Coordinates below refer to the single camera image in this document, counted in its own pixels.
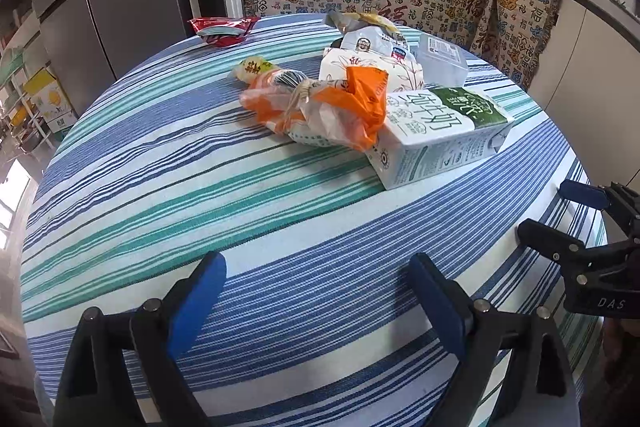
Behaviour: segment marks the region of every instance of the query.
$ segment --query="red snack package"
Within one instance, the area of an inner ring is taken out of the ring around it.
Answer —
[[[244,38],[259,19],[260,17],[245,17],[243,19],[201,17],[199,19],[191,19],[190,23],[196,35],[201,37],[207,44],[223,48],[244,41]]]

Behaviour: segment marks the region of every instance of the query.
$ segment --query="cardboard box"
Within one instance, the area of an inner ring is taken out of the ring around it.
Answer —
[[[498,152],[514,119],[465,87],[393,92],[367,158],[385,188],[399,187]]]
[[[54,118],[53,120],[47,122],[47,125],[49,126],[50,130],[52,130],[53,132],[58,132],[62,129],[66,129],[67,127],[71,127],[77,121],[78,121],[78,118],[76,118],[76,115],[74,115],[74,112],[69,111],[68,113],[60,115]]]
[[[347,66],[373,66],[389,74],[386,92],[422,89],[422,66],[410,60],[397,60],[376,53],[326,48],[320,62],[318,80],[341,82],[347,79]]]
[[[58,80],[45,68],[39,70],[24,84],[24,90],[31,95],[31,102],[38,107],[47,123],[72,110]]]

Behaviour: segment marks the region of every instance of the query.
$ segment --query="striped tablecloth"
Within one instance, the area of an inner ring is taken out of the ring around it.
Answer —
[[[417,44],[419,32],[403,31]],[[82,115],[47,169],[24,243],[24,321],[52,397],[85,308],[113,313],[162,297],[209,250],[225,255],[228,280],[178,364],[217,425],[420,425],[456,359],[406,284],[416,251],[502,310],[546,303],[581,390],[600,321],[564,311],[559,269],[518,248],[514,234],[532,217],[589,246],[606,242],[599,212],[558,197],[562,180],[586,181],[562,134],[466,54],[467,85],[517,125],[492,158],[385,191],[363,154],[303,146],[257,124],[238,103],[244,84],[227,78],[249,55],[317,76],[336,37],[310,14],[263,19],[232,48],[188,39]],[[497,360],[474,425],[490,415],[507,361]]]

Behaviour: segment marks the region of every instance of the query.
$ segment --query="clear plastic box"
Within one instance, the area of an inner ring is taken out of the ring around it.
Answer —
[[[422,66],[425,84],[463,87],[468,66],[462,49],[428,33],[420,35],[415,59]]]

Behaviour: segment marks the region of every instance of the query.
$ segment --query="metal screw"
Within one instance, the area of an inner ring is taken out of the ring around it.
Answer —
[[[95,317],[98,316],[98,313],[100,313],[100,308],[91,306],[90,308],[84,310],[84,313],[82,313],[82,318],[84,318],[84,320],[86,321],[92,321]]]
[[[551,316],[551,312],[547,310],[544,306],[538,306],[536,309],[536,315],[541,319],[547,320]]]
[[[486,299],[476,299],[474,301],[474,308],[481,313],[486,313],[491,309],[491,303]]]
[[[155,312],[160,309],[160,304],[162,304],[160,299],[147,299],[142,307],[147,312]]]

